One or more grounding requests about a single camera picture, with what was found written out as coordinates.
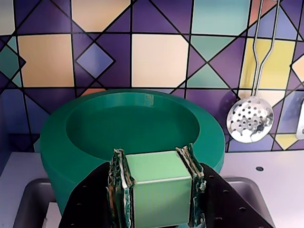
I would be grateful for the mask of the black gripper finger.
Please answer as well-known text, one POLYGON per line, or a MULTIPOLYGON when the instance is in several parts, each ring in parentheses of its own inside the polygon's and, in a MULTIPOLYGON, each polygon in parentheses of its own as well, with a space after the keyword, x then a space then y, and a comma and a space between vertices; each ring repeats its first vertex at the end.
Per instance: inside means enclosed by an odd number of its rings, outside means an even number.
POLYGON ((257 184, 220 176, 200 163, 192 144, 175 149, 192 177, 189 228, 272 228, 273 220, 257 184))
POLYGON ((106 162, 87 175, 71 192, 61 228, 133 228, 134 178, 123 149, 114 149, 106 162))

